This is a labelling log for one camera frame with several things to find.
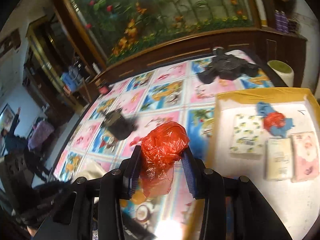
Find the purple bottle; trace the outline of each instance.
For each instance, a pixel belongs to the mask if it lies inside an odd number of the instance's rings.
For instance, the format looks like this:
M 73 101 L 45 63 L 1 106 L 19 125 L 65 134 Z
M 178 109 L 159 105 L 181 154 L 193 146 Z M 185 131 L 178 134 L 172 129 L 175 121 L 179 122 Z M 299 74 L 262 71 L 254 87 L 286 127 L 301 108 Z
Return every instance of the purple bottle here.
M 284 11 L 281 12 L 280 14 L 280 19 L 281 19 L 281 24 L 282 24 L 282 31 L 284 33 L 288 33 L 289 30 L 288 30 L 288 19 L 287 19 L 287 16 L 285 15 Z
M 276 10 L 275 17 L 276 17 L 276 28 L 278 31 L 282 32 L 281 14 L 279 13 L 278 10 Z

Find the glass panel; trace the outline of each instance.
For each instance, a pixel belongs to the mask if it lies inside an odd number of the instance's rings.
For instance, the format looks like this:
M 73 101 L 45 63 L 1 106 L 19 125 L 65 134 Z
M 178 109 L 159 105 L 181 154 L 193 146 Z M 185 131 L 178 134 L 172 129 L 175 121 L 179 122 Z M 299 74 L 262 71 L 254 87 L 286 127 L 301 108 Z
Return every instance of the glass panel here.
M 252 26 L 247 0 L 71 0 L 109 64 L 193 33 Z

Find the framed picture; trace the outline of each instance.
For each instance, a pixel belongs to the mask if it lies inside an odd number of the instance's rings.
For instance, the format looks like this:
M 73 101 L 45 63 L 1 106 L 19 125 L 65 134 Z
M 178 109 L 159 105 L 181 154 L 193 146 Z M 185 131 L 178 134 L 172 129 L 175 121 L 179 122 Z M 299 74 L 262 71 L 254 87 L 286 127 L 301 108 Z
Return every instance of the framed picture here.
M 2 131 L 3 128 L 10 130 L 14 116 L 15 116 L 14 111 L 11 109 L 11 107 L 8 104 L 6 104 L 0 114 L 0 131 Z M 4 149 L 5 149 L 4 139 L 0 136 L 0 156 L 3 155 Z

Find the table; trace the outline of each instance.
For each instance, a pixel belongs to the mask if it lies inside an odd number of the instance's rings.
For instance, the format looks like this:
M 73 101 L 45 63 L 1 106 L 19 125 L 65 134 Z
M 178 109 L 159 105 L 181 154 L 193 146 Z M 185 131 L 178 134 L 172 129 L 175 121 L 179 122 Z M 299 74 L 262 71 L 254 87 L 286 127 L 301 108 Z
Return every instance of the table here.
M 74 127 L 55 162 L 54 176 L 67 181 L 74 173 L 86 169 L 92 160 L 106 172 L 118 168 L 122 160 L 131 156 L 141 138 L 168 121 L 178 122 L 186 128 L 192 153 L 205 160 L 217 93 L 286 86 L 252 52 L 232 50 L 228 53 L 253 64 L 256 62 L 261 68 L 259 75 L 255 78 L 243 75 L 234 81 L 216 78 L 213 83 L 205 85 L 198 80 L 196 73 L 202 72 L 210 63 L 212 56 L 209 56 L 162 66 L 115 83 L 108 95 L 100 96 L 88 107 Z M 123 109 L 126 117 L 138 117 L 138 129 L 123 141 L 117 141 L 100 127 L 103 121 L 100 111 L 118 108 Z M 181 162 L 175 164 L 172 189 L 168 195 L 146 199 L 139 188 L 137 194 L 139 200 L 136 204 L 121 202 L 123 212 L 160 239 L 177 240 L 186 235 L 195 200 L 188 191 Z M 143 212 L 149 213 L 147 219 Z

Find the trash can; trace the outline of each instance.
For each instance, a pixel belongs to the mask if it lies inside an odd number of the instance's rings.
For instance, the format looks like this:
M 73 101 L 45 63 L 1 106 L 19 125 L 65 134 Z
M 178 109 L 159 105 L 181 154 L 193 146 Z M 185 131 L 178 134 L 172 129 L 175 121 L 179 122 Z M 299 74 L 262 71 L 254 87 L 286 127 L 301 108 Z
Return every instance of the trash can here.
M 270 60 L 268 66 L 282 78 L 288 87 L 293 87 L 294 72 L 288 64 L 279 60 Z

